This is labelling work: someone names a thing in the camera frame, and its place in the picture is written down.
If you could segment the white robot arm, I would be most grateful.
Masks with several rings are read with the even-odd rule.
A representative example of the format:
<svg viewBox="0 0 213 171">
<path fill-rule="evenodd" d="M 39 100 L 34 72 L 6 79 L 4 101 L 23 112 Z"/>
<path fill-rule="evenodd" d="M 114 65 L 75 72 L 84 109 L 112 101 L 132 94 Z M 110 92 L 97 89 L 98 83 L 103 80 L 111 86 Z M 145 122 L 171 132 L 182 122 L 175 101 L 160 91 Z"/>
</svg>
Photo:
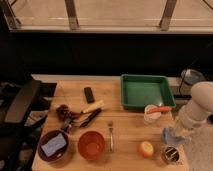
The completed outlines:
<svg viewBox="0 0 213 171">
<path fill-rule="evenodd" d="M 213 114 L 213 82 L 204 81 L 191 87 L 191 99 L 182 106 L 174 125 L 175 136 L 187 136 Z"/>
</svg>

